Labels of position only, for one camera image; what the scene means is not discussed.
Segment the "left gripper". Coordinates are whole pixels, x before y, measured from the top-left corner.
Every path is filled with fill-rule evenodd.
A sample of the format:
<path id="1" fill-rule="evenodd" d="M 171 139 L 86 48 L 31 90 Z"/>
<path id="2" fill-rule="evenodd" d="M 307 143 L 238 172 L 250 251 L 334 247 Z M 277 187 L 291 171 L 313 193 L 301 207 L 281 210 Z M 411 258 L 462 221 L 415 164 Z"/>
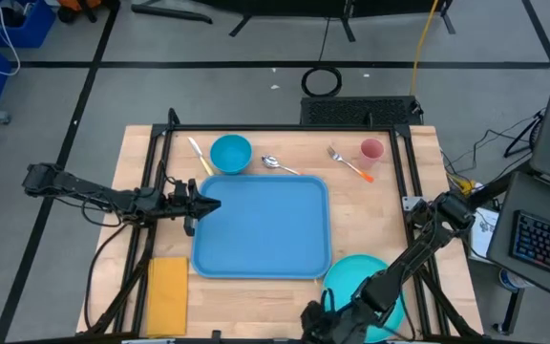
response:
<path id="1" fill-rule="evenodd" d="M 164 199 L 163 208 L 160 212 L 160 218 L 169 218 L 175 220 L 178 217 L 183 218 L 183 229 L 188 237 L 195 236 L 194 222 L 201 220 L 208 214 L 221 207 L 222 202 L 213 198 L 206 197 L 197 189 L 195 179 L 190 179 L 187 183 L 182 180 L 176 180 L 173 177 L 165 177 L 164 181 L 174 186 L 172 193 L 169 193 Z M 194 200 L 197 205 L 194 212 Z"/>

